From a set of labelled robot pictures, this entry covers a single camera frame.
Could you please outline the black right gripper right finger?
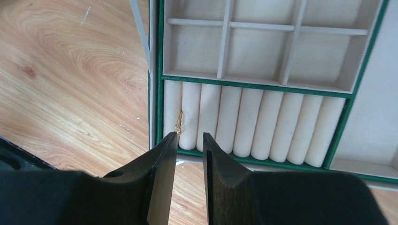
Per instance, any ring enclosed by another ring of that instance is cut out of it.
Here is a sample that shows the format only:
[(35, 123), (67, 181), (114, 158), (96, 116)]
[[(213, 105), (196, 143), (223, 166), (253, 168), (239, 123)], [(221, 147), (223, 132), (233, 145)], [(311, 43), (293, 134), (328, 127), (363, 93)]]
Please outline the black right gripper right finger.
[(203, 134), (210, 225), (386, 225), (370, 189), (344, 172), (259, 172)]

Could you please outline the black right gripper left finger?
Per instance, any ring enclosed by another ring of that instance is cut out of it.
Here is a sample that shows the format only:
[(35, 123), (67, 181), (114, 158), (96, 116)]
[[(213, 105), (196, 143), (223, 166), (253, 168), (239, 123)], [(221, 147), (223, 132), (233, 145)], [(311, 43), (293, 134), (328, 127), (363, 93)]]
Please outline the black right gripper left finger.
[(103, 177), (58, 169), (0, 171), (3, 225), (166, 225), (177, 134)]

